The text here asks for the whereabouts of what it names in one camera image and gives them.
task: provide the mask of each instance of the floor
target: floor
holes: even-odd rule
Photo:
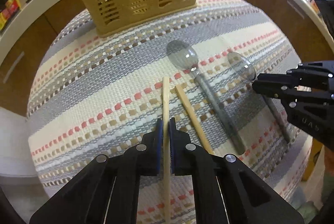
[[[324,148],[322,148],[311,176],[306,182],[300,183],[306,200],[313,201],[318,210],[320,210],[323,205],[321,202],[321,191],[323,186],[324,173]]]
[[[31,216],[49,198],[41,184],[1,185],[2,191],[20,217],[29,223]]]

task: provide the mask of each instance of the metal screw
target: metal screw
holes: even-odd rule
[[[140,151],[140,152],[146,150],[146,148],[147,147],[146,147],[145,144],[138,144],[137,147],[136,147],[137,151]]]
[[[228,155],[226,155],[225,158],[226,158],[226,161],[228,161],[230,163],[233,163],[237,160],[236,157],[233,154],[228,154]]]
[[[291,107],[291,108],[294,108],[294,107],[296,107],[296,102],[295,101],[292,101],[292,102],[290,102],[289,103],[289,106]]]
[[[188,151],[194,151],[196,149],[196,145],[189,143],[186,145],[186,149]]]
[[[105,161],[106,161],[106,156],[103,155],[103,154],[100,154],[96,157],[96,162],[98,162],[98,163],[103,163]]]

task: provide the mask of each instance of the gray stripe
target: gray stripe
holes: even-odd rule
[[[57,185],[57,186],[48,186],[48,187],[44,187],[44,190],[46,192],[46,194],[49,196],[49,198],[51,198],[55,193],[57,193],[59,191],[59,189],[61,189],[64,185]]]
[[[193,214],[191,214],[190,216],[188,216],[186,218],[182,218],[182,220],[181,220],[181,223],[187,223],[188,220],[193,220],[196,217],[195,208],[192,208],[192,209],[186,210],[186,211],[182,211],[182,213],[172,216],[171,220],[175,220],[177,217],[183,216],[183,215],[188,214],[190,212],[193,212]],[[165,220],[160,220],[158,222],[152,222],[152,224],[161,224],[161,223],[165,223]]]
[[[308,134],[306,134],[305,132],[301,131],[299,133],[295,142],[292,144],[289,152],[281,160],[280,164],[274,169],[271,175],[266,179],[266,183],[270,187],[274,188],[279,183],[283,175],[285,175],[291,168],[297,156],[300,154],[307,137]]]
[[[283,198],[295,209],[306,202],[304,191],[298,184],[295,184]]]
[[[272,141],[265,153],[258,159],[258,162],[261,162],[263,159],[264,161],[260,165],[258,165],[258,163],[253,164],[250,168],[253,169],[256,167],[257,169],[255,173],[261,179],[265,180],[265,177],[268,176],[268,174],[271,174],[272,170],[281,161],[287,150],[288,144],[282,135],[280,135]]]
[[[35,133],[64,111],[99,91],[103,87],[121,79],[123,76],[126,76],[136,69],[165,57],[166,46],[168,42],[173,39],[183,40],[190,45],[193,45],[216,37],[219,34],[228,33],[243,27],[267,21],[267,16],[258,13],[230,17],[223,20],[212,20],[210,23],[214,22],[219,24],[219,33],[213,32],[213,30],[207,27],[207,23],[205,22],[150,40],[140,45],[139,48],[138,46],[136,48],[131,48],[129,51],[103,63],[93,71],[85,74],[79,80],[71,83],[50,99],[48,103],[44,104],[39,110],[33,113],[28,120],[30,133]]]
[[[50,59],[55,53],[59,52],[62,48],[66,47],[72,43],[77,38],[83,36],[87,32],[91,31],[96,27],[93,20],[88,21],[84,25],[81,25],[78,29],[74,30],[72,33],[68,34],[66,37],[60,38],[57,41],[57,44],[51,45],[49,50],[46,52],[45,56],[42,59],[42,62],[39,67],[41,67],[48,59]]]

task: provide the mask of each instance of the cabinet handle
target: cabinet handle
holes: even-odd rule
[[[287,0],[287,3],[296,11],[303,19],[305,19],[304,15],[291,3]]]

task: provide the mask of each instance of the spoon bowl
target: spoon bowl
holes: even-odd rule
[[[172,40],[167,45],[169,60],[181,70],[198,72],[198,55],[196,51],[181,40]]]
[[[255,68],[243,55],[236,52],[228,53],[228,63],[231,68],[244,80],[249,82],[255,80]]]

